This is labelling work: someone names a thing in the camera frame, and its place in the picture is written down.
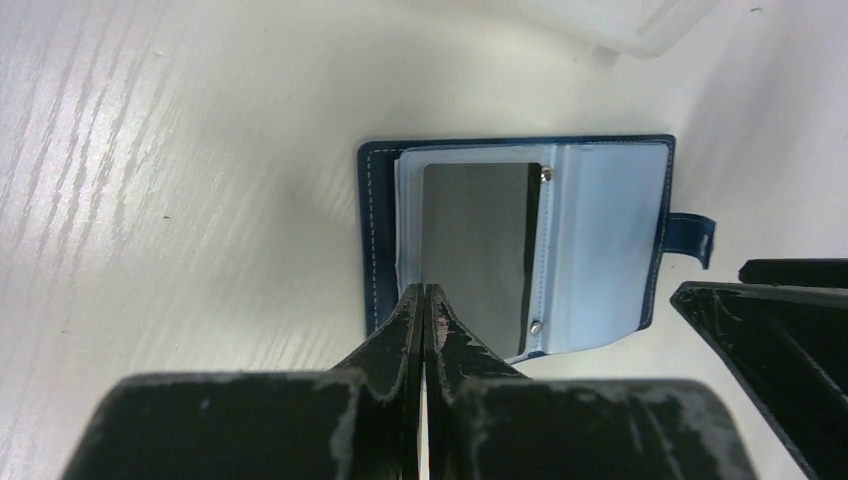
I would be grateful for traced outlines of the clear plastic card box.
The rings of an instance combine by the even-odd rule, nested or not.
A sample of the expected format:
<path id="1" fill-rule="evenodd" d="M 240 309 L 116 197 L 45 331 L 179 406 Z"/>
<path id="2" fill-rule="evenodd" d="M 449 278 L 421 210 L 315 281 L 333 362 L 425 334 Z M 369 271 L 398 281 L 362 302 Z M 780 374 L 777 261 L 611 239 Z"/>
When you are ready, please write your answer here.
<path id="1" fill-rule="evenodd" d="M 718 5 L 712 0 L 427 1 L 560 32 L 619 54 L 665 54 Z"/>

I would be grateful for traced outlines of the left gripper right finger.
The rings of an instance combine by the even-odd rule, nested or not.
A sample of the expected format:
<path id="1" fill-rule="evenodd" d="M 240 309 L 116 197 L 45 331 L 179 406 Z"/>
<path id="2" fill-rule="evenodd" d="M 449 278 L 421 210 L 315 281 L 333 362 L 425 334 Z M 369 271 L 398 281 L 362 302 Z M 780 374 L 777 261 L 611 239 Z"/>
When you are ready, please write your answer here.
<path id="1" fill-rule="evenodd" d="M 434 479 L 752 479 L 729 411 L 681 379 L 533 380 L 425 291 Z"/>

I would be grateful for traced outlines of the plain black credit card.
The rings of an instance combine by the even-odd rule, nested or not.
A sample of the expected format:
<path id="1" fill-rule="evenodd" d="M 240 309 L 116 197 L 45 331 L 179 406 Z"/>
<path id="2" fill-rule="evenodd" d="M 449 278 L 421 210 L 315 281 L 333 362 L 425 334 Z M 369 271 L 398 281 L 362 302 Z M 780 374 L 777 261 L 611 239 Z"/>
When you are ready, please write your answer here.
<path id="1" fill-rule="evenodd" d="M 431 164 L 423 176 L 422 278 L 503 359 L 526 346 L 541 167 Z"/>

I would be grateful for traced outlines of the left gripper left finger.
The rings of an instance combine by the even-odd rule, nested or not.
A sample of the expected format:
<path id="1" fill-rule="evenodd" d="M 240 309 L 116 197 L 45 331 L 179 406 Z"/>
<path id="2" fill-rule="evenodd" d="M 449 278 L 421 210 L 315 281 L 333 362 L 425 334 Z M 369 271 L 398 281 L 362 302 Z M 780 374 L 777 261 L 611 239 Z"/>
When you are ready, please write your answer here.
<path id="1" fill-rule="evenodd" d="M 326 371 L 134 375 L 101 400 L 67 479 L 415 479 L 424 289 Z"/>

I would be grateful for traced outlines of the blue leather card holder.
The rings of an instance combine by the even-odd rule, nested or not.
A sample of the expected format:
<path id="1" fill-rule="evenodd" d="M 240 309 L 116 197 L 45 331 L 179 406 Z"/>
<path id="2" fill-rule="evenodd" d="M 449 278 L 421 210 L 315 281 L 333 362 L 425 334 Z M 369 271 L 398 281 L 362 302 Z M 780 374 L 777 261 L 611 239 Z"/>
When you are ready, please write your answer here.
<path id="1" fill-rule="evenodd" d="M 715 223 L 670 208 L 668 134 L 377 140 L 356 154 L 365 331 L 422 278 L 431 164 L 537 163 L 539 208 L 526 346 L 518 363 L 595 349 L 648 328 L 664 254 L 710 263 Z"/>

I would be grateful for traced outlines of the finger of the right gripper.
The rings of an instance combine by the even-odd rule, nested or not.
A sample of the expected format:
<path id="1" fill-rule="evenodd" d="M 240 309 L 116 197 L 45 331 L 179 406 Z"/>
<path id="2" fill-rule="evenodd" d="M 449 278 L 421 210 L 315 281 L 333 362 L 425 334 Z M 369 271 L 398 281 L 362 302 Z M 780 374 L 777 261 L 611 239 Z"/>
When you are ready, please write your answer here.
<path id="1" fill-rule="evenodd" d="M 744 284 L 847 288 L 846 259 L 753 259 L 739 270 Z"/>
<path id="2" fill-rule="evenodd" d="M 685 282 L 672 306 L 811 479 L 847 476 L 847 292 Z"/>

